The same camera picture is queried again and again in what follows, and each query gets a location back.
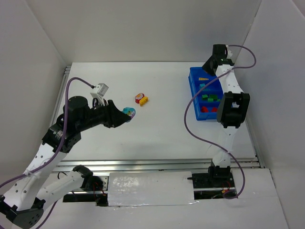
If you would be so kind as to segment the teal printed round lego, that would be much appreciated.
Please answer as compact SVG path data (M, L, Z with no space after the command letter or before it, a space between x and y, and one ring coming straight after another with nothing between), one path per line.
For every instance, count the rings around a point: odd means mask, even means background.
M134 116L135 116L135 114L136 114L135 109L134 109L134 108L131 108L131 107L126 107L126 108L124 108L124 109L122 110L122 112L123 112L124 114L128 115L129 118L130 118L129 120L126 121L126 123L130 122L130 121L134 118Z

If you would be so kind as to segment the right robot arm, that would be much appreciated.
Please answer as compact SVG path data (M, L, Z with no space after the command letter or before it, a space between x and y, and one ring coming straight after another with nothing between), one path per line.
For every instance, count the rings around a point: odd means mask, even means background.
M234 64L231 60L232 52L225 44L214 44L212 56L202 66L211 76L220 76L219 79L223 96L217 109L217 122L222 125L219 136L220 149L212 158L208 168L208 179L211 183L222 183L230 179L231 157L233 142L238 128L245 121L250 95L245 94L239 86Z

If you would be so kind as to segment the small green lego brick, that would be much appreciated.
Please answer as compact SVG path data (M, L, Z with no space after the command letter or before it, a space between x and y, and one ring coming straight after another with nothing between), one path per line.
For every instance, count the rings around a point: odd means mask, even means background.
M206 95L206 94L204 94L204 95L202 95L202 100L208 100L208 95Z

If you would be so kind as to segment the white foil tape panel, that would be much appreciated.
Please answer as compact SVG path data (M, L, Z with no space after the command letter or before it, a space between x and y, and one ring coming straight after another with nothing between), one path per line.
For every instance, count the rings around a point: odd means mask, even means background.
M108 205L115 207L194 204L191 172L111 173Z

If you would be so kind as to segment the red flower lego piece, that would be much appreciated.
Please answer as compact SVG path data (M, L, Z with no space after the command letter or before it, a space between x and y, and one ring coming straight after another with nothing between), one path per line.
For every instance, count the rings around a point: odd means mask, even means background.
M135 102L137 103L137 104L139 104L140 103L140 100L143 98L143 97L145 97L145 95L143 94L143 93L139 93L139 94L137 94L136 96L135 96Z

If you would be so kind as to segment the red arch lego brick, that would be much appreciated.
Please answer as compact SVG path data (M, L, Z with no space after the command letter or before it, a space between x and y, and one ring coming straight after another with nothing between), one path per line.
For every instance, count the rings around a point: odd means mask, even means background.
M208 110L207 107L203 106L203 107L201 108L201 112L203 112L203 113L208 113L209 110Z

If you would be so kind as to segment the aluminium front rail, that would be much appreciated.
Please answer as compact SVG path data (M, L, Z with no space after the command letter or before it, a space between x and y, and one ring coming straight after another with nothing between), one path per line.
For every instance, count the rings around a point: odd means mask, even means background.
M95 173L150 172L150 171L203 171L211 164L210 159L161 159L161 160L95 160L62 161L53 170L68 172L83 165Z

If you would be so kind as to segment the blue divided plastic bin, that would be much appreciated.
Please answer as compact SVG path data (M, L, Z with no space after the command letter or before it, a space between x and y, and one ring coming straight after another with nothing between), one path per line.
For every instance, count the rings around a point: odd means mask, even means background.
M219 80L215 81L211 85L207 86L204 90L201 90L210 81L215 79L215 76L210 76L201 67L191 67L188 80L192 96L198 91L200 94L194 99L194 111L198 121L215 120L217 118L217 109L220 105L220 101L224 92L227 92L225 79L229 75L225 75Z

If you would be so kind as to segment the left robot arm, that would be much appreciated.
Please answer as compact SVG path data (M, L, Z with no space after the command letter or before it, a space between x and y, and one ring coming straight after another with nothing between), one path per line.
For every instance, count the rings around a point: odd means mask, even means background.
M90 108L85 97L74 96L68 99L63 114L48 129L37 154L24 171L25 176L17 179L1 196L1 213L14 225L30 229L38 223L51 204L69 192L76 189L102 189L103 181L83 165L74 167L51 185L45 185L45 181L80 141L82 131L97 125L116 128L131 121L134 116L135 109L126 107L120 111L112 100Z

